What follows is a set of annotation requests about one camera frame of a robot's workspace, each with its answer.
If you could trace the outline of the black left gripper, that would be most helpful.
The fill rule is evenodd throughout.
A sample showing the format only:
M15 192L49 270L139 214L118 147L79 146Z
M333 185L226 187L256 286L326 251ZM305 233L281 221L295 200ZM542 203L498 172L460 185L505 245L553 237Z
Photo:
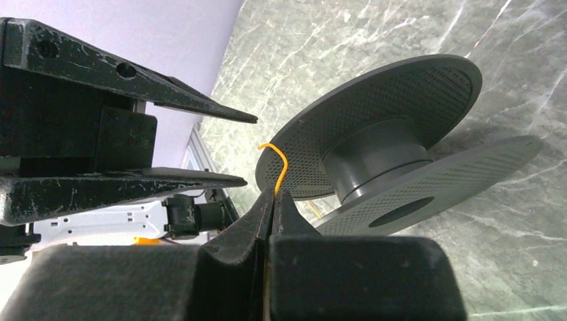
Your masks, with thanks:
M28 176L1 177L3 225L247 184L207 171L148 169L157 119L134 106L144 100L255 124L252 114L33 19L1 18L1 63L1 157L21 159Z

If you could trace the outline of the dark grey perforated spool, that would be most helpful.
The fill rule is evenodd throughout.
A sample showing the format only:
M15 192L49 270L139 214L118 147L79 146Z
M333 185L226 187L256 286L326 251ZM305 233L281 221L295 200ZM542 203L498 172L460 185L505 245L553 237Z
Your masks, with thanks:
M335 195L323 235L390 235L504 180L543 148L514 136L439 160L431 148L468 114L482 87L467 58L435 54L367 72L328 92L271 139L255 170L260 189L292 199Z

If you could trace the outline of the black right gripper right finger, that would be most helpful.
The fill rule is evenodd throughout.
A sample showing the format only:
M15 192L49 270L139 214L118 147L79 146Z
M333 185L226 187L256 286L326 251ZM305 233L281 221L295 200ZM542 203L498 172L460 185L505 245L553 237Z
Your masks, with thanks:
M281 190L269 237L272 320L466 320L449 259L424 237L323 236Z

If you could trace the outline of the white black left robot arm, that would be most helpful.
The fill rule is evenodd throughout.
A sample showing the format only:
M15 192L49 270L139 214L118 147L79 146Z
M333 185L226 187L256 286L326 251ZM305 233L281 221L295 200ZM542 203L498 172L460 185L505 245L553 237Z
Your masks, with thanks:
M1 248L204 230L187 191L241 177L154 167L145 104L256 123L176 78L32 19L1 19Z

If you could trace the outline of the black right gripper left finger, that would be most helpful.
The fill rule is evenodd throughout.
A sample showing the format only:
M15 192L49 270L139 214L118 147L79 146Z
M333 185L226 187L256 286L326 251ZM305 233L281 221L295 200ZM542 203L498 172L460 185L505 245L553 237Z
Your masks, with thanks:
M261 320L274 192L203 245L43 251L2 320Z

